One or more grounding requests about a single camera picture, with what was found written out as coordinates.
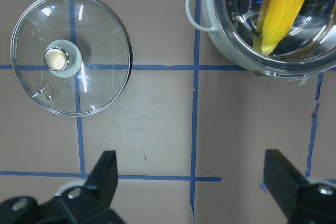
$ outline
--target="glass lid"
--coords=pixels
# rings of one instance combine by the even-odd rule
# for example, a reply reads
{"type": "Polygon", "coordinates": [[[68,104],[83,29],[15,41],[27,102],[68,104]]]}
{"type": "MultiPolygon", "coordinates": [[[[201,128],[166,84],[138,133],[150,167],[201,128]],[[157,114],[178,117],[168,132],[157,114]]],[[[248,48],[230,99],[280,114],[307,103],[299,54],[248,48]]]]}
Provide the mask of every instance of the glass lid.
{"type": "Polygon", "coordinates": [[[12,36],[16,78],[40,106],[84,116],[111,104],[130,74],[131,45],[118,19],[95,0],[38,0],[12,36]]]}

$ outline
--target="corn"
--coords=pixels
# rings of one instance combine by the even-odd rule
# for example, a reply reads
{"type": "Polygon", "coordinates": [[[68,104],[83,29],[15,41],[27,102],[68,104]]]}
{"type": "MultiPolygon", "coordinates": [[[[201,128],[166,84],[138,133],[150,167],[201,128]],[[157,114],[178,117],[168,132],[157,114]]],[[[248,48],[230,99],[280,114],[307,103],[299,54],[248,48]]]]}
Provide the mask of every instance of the corn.
{"type": "MultiPolygon", "coordinates": [[[[265,15],[266,15],[266,11],[267,11],[267,7],[269,4],[270,0],[262,0],[262,4],[260,7],[260,11],[259,11],[259,16],[258,16],[258,20],[257,20],[257,27],[256,30],[258,33],[262,34],[262,26],[264,25],[264,19],[265,19],[265,15]]],[[[258,51],[261,52],[261,36],[257,36],[257,35],[252,35],[253,37],[253,48],[258,51]]]]}
{"type": "Polygon", "coordinates": [[[261,53],[269,55],[286,36],[305,0],[270,0],[263,23],[261,53]]]}

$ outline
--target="cooking pot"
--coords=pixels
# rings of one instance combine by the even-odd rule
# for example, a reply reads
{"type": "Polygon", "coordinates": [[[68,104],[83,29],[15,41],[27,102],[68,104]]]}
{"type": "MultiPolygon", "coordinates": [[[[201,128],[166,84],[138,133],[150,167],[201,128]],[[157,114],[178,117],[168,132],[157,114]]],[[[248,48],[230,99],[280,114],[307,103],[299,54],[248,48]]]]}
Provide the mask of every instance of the cooking pot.
{"type": "Polygon", "coordinates": [[[185,6],[190,23],[208,33],[232,63],[256,75],[303,84],[336,66],[335,0],[304,0],[289,33],[268,56],[253,48],[261,36],[256,26],[263,0],[202,0],[204,27],[193,18],[190,1],[185,6]]]}

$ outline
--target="lid knob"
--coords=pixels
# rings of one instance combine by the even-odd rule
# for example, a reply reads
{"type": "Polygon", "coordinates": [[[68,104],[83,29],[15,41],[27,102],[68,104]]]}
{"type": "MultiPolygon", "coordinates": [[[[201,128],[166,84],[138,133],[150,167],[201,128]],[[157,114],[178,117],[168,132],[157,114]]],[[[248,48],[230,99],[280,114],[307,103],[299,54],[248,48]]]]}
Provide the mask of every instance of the lid knob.
{"type": "Polygon", "coordinates": [[[44,63],[50,70],[62,72],[69,65],[69,56],[63,49],[51,47],[44,54],[44,63]]]}

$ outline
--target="grid line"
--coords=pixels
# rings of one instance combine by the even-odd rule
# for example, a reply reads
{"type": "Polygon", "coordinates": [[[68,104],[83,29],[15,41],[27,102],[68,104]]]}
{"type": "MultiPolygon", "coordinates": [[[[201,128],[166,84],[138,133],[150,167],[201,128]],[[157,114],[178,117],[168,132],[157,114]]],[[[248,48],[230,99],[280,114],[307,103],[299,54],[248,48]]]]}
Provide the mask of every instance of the grid line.
{"type": "MultiPolygon", "coordinates": [[[[201,0],[195,0],[195,21],[201,22],[201,0]]],[[[198,78],[200,73],[200,45],[201,33],[195,29],[194,42],[194,91],[193,91],[193,110],[192,110],[192,139],[191,139],[191,171],[190,171],[190,206],[193,215],[195,214],[195,187],[196,187],[196,148],[197,148],[197,112],[198,112],[198,78]]]]}
{"type": "MultiPolygon", "coordinates": [[[[85,64],[85,69],[89,70],[122,70],[128,69],[126,64],[85,64]]],[[[12,69],[12,65],[0,65],[1,69],[12,69]]],[[[45,65],[20,65],[20,70],[27,71],[48,71],[45,65]]],[[[246,69],[235,65],[149,65],[149,64],[133,64],[133,70],[186,70],[186,71],[247,71],[246,69]]]]}
{"type": "MultiPolygon", "coordinates": [[[[61,177],[61,178],[87,178],[89,174],[82,173],[50,173],[50,172],[16,172],[10,170],[0,171],[5,176],[31,176],[31,177],[61,177]]],[[[125,180],[164,180],[164,181],[191,181],[221,182],[221,177],[195,177],[190,176],[160,176],[160,175],[118,175],[118,179],[125,180]]]]}
{"type": "MultiPolygon", "coordinates": [[[[70,19],[70,38],[71,42],[75,45],[77,44],[76,39],[76,25],[75,25],[75,0],[69,1],[69,19],[70,19]]],[[[74,76],[75,81],[75,97],[76,97],[76,112],[80,113],[80,92],[79,85],[81,71],[79,71],[74,76]]],[[[79,152],[79,167],[80,167],[80,175],[81,178],[85,178],[85,156],[84,156],[84,141],[83,141],[83,127],[82,127],[82,118],[77,117],[77,138],[78,138],[78,152],[79,152]]]]}
{"type": "Polygon", "coordinates": [[[315,92],[315,101],[316,101],[316,107],[312,116],[312,122],[311,122],[311,130],[310,130],[310,140],[309,140],[309,146],[308,146],[308,156],[307,156],[307,168],[306,168],[306,177],[310,176],[311,172],[311,165],[312,165],[312,156],[314,151],[314,144],[315,144],[315,138],[316,138],[316,129],[318,125],[318,115],[319,115],[319,109],[320,109],[320,94],[321,94],[321,87],[323,83],[323,73],[320,73],[318,75],[318,80],[316,84],[316,92],[315,92]]]}

